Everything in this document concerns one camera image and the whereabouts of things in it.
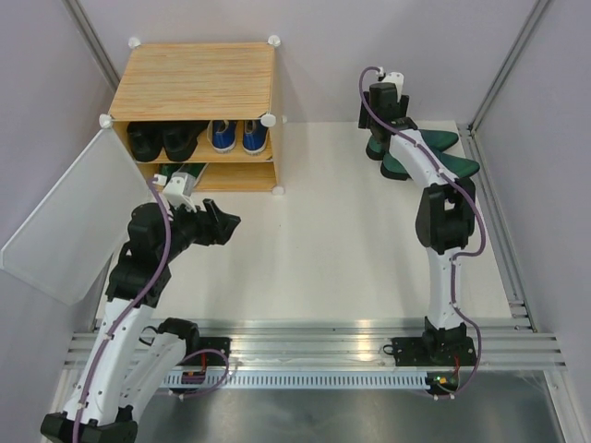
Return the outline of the green sneaker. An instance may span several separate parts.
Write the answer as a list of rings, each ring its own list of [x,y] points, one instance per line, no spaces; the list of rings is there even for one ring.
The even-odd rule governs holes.
[[[159,163],[151,181],[157,186],[165,186],[180,167],[180,163]]]
[[[191,191],[208,167],[207,163],[183,163],[172,173],[172,178],[185,180],[185,189]]]

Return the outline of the green loafer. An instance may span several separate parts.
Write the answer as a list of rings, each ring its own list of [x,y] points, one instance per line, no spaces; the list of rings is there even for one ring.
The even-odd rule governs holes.
[[[459,141],[459,136],[456,133],[444,130],[420,129],[419,132],[426,145],[431,150],[444,152]],[[377,141],[373,136],[369,137],[366,145],[366,154],[373,161],[380,161],[388,151],[389,142]]]
[[[471,177],[480,170],[480,165],[476,161],[439,151],[434,151],[434,154],[447,169],[459,178]],[[410,175],[403,165],[389,152],[382,159],[380,173],[383,177],[391,180],[405,181],[410,179]]]

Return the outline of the black patent shoe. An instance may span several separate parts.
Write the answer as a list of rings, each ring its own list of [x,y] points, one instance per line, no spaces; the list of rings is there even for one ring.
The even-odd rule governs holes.
[[[127,141],[134,159],[153,162],[163,148],[163,125],[160,122],[131,122],[127,126]]]
[[[163,126],[163,148],[171,162],[187,161],[198,146],[199,135],[207,129],[207,121],[177,121]]]

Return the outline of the blue sneaker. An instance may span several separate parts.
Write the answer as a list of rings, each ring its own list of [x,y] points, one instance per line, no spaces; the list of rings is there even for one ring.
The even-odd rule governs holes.
[[[244,123],[242,146],[249,155],[258,155],[266,148],[268,128],[258,120],[247,120]]]
[[[236,120],[214,120],[211,122],[210,143],[215,152],[225,154],[236,144]]]

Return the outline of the green loafer front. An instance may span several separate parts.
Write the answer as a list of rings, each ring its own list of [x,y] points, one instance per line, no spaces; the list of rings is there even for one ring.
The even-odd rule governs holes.
[[[459,178],[471,177],[480,170],[480,165],[476,161],[439,151],[434,151],[434,154],[447,169]],[[382,159],[380,173],[383,177],[391,180],[405,181],[410,179],[410,175],[403,165],[389,152]]]

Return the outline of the white translucent cabinet door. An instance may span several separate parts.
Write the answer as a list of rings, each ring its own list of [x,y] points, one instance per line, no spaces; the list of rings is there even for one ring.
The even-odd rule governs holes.
[[[3,271],[74,305],[122,244],[150,190],[112,129],[102,129],[1,249]]]

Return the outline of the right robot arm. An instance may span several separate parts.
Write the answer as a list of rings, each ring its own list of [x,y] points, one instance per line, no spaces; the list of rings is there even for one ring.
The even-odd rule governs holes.
[[[475,230],[469,203],[476,197],[472,177],[480,166],[449,154],[457,134],[418,128],[406,114],[409,98],[396,84],[374,83],[363,97],[358,125],[370,132],[366,154],[380,162],[382,176],[419,181],[415,227],[429,264],[430,300],[421,336],[394,338],[384,351],[398,366],[474,365],[473,341],[453,307],[460,265],[452,258],[465,249]]]

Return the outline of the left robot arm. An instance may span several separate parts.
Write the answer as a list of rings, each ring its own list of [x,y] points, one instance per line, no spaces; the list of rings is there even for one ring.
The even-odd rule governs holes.
[[[230,369],[228,350],[206,347],[197,324],[175,317],[156,327],[139,363],[131,361],[172,277],[170,262],[191,245],[225,245],[240,222],[211,199],[193,210],[157,201],[132,211],[87,363],[63,410],[43,418],[47,440],[133,442],[146,406],[174,367],[205,365],[213,356],[223,370]]]

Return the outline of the wooden two-shelf shoe cabinet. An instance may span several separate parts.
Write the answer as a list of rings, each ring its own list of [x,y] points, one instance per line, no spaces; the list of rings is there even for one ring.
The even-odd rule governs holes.
[[[101,126],[112,129],[126,149],[131,122],[236,120],[236,144],[225,154],[204,130],[187,163],[207,163],[198,191],[267,192],[281,195],[283,145],[282,89],[277,50],[282,42],[142,43],[129,40],[131,54]],[[242,146],[244,123],[268,128],[266,148],[258,155]]]

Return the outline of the right aluminium frame post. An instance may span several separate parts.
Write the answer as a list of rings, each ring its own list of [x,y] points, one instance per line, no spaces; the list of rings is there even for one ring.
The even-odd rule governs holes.
[[[534,38],[537,29],[541,25],[553,4],[554,1],[552,0],[536,0],[536,2],[533,4],[516,38],[514,39],[511,48],[505,55],[499,70],[488,87],[482,102],[479,104],[474,117],[466,127],[470,134],[475,134],[483,124],[488,112],[490,111],[494,102],[497,100],[502,88],[505,86],[505,83],[520,61],[528,44]]]

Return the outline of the aluminium frame post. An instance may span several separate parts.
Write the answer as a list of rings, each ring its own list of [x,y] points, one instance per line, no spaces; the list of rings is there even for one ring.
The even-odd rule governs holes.
[[[62,4],[88,46],[108,85],[113,91],[116,91],[120,82],[120,77],[112,60],[104,49],[96,30],[93,28],[82,4],[79,0],[62,0]]]
[[[466,127],[470,134],[475,134],[483,124],[488,112],[490,111],[494,102],[497,100],[502,88],[505,86],[505,83],[520,61],[528,44],[534,38],[537,29],[541,25],[553,4],[554,1],[552,0],[536,0],[536,2],[533,4],[516,38],[514,39],[511,48],[505,55],[499,70],[488,87],[482,102],[479,104],[474,117]]]

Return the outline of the left aluminium frame post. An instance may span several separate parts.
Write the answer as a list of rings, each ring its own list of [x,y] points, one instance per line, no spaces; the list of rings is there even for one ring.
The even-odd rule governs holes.
[[[120,77],[112,60],[104,49],[96,30],[93,28],[82,4],[79,0],[62,0],[62,4],[88,46],[108,85],[113,91],[116,91],[120,82]]]

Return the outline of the aluminium mounting rail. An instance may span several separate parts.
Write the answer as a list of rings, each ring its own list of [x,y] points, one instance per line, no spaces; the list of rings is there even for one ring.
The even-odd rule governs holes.
[[[419,335],[417,318],[355,321],[198,320],[204,336],[231,340],[231,361],[245,370],[390,369],[382,348],[393,337]],[[536,332],[527,317],[482,320],[483,371],[563,370],[552,333]]]

